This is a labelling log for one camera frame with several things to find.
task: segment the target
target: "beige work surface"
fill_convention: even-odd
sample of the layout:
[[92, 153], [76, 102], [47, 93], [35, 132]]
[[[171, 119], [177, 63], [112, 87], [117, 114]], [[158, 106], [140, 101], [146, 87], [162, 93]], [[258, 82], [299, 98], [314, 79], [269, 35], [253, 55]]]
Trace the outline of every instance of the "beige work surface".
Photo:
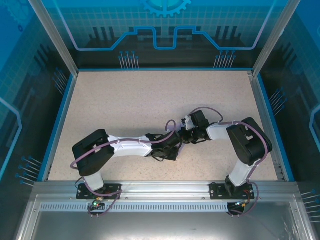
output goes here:
[[[261, 125], [245, 71], [80, 72], [63, 126], [49, 180], [77, 180], [69, 165], [72, 147], [97, 129], [117, 137], [164, 134], [168, 120], [177, 122], [197, 107], [212, 107], [224, 121], [252, 117]], [[220, 117], [203, 110], [210, 123]], [[229, 140], [186, 145], [176, 161], [151, 157], [112, 158], [100, 171], [104, 180], [224, 180], [237, 156]], [[276, 180], [270, 154], [252, 179]]]

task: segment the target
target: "black mounting bracket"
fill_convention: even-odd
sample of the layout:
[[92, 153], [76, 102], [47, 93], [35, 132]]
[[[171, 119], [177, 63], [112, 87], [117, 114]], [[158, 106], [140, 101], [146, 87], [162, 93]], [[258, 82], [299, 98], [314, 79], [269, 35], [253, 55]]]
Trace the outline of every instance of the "black mounting bracket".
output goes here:
[[[103, 188], [100, 188], [96, 191], [98, 194], [111, 194], [121, 190], [121, 184], [104, 184]], [[116, 199], [117, 194], [112, 196], [104, 196], [105, 200], [114, 200]], [[78, 190], [76, 192], [76, 199], [81, 200], [95, 200], [97, 198], [92, 192], [88, 190], [84, 183], [79, 184]]]
[[209, 184], [209, 192], [211, 200], [247, 200], [248, 195], [244, 192], [249, 191], [250, 200], [255, 199], [254, 189], [252, 184], [244, 184], [238, 186], [232, 196], [228, 193], [225, 183], [211, 183]]

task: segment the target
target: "robotic arm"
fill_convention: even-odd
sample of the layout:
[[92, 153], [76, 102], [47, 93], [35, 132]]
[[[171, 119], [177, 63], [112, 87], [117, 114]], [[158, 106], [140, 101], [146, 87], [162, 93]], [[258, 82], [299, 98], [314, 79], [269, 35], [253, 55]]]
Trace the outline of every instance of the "robotic arm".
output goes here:
[[[180, 129], [176, 129], [173, 133], [169, 132], [166, 135], [148, 133], [141, 137], [123, 138], [108, 135], [104, 129], [99, 129], [74, 145], [72, 151], [74, 157], [80, 159], [89, 151], [97, 149], [82, 160], [75, 161], [80, 176], [93, 191], [96, 191], [104, 186], [99, 170], [111, 158], [141, 156], [175, 161], [182, 144], [199, 144], [219, 139], [231, 140], [238, 161], [233, 171], [226, 177], [225, 188], [232, 196], [238, 187], [246, 183], [253, 168], [264, 157], [265, 145], [268, 153], [272, 151], [270, 140], [253, 118], [249, 117], [238, 123], [240, 124], [209, 123], [203, 112], [198, 110], [182, 119]], [[102, 145], [107, 146], [99, 149], [98, 146]]]

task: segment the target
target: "blue line graphic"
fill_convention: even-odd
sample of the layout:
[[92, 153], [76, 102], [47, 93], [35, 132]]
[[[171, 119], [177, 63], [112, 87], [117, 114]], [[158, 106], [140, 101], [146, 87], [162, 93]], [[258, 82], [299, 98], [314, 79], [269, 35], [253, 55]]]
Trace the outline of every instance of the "blue line graphic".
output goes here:
[[203, 35], [204, 37], [206, 37], [208, 39], [208, 41], [216, 47], [216, 49], [218, 50], [253, 50], [256, 48], [257, 44], [258, 44], [258, 41], [267, 25], [267, 22], [270, 18], [270, 15], [276, 5], [278, 0], [274, 0], [273, 2], [273, 5], [271, 6], [262, 26], [261, 26], [261, 29], [254, 41], [254, 44], [252, 47], [221, 47], [219, 46], [211, 37], [210, 35], [206, 32], [206, 31], [197, 31], [197, 26], [191, 26], [191, 25], [188, 25], [188, 26], [177, 26], [175, 29], [174, 29], [174, 32], [173, 32], [173, 46], [163, 46], [163, 47], [160, 47], [158, 46], [158, 43], [157, 43], [157, 33], [156, 33], [156, 29], [153, 27], [153, 26], [135, 26], [133, 28], [133, 31], [129, 31], [129, 32], [125, 32], [113, 45], [112, 47], [102, 47], [102, 48], [79, 48], [69, 27], [68, 27], [68, 24], [57, 4], [57, 1], [56, 0], [53, 0], [54, 4], [55, 4], [55, 7], [58, 11], [58, 14], [59, 16], [61, 17], [61, 20], [64, 24], [64, 27], [66, 29], [66, 31], [68, 32], [68, 35], [72, 41], [72, 44], [74, 46], [74, 48], [78, 51], [81, 51], [81, 52], [91, 52], [91, 51], [95, 51], [95, 52], [102, 52], [102, 51], [113, 51], [121, 42], [122, 40], [126, 37], [126, 36], [134, 36], [134, 35], [138, 35], [138, 31], [139, 30], [151, 30], [152, 31], [152, 36], [153, 36], [153, 46], [156, 50], [174, 50], [176, 49], [177, 47], [177, 40], [178, 40], [178, 31], [179, 30], [192, 30], [192, 34], [193, 35]]
[[318, 150], [320, 152], [320, 141], [319, 141], [319, 138], [318, 138], [318, 136], [316, 134], [316, 131], [314, 129], [315, 115], [319, 111], [320, 111], [320, 104], [318, 106], [316, 106], [311, 112], [311, 117], [310, 117], [310, 122], [309, 122], [309, 129], [311, 131], [311, 134], [313, 136], [315, 144], [316, 144], [316, 146], [317, 146], [317, 148], [318, 148]]
[[16, 119], [18, 121], [18, 126], [19, 126], [19, 128], [16, 131], [16, 134], [14, 136], [14, 139], [12, 141], [12, 144], [10, 146], [10, 149], [9, 149], [9, 151], [8, 151], [6, 157], [5, 157], [5, 160], [4, 160], [4, 163], [3, 163], [2, 167], [1, 167], [1, 170], [0, 170], [0, 181], [1, 181], [2, 177], [4, 176], [5, 170], [6, 170], [7, 166], [8, 166], [8, 163], [9, 163], [9, 160], [11, 158], [11, 155], [12, 155], [12, 153], [13, 153], [13, 151], [15, 149], [15, 146], [17, 144], [17, 141], [18, 141], [18, 138], [20, 136], [20, 133], [22, 131], [22, 121], [21, 121], [20, 113], [15, 107], [11, 106], [2, 97], [0, 97], [0, 103], [5, 105], [11, 112], [13, 112], [16, 115]]

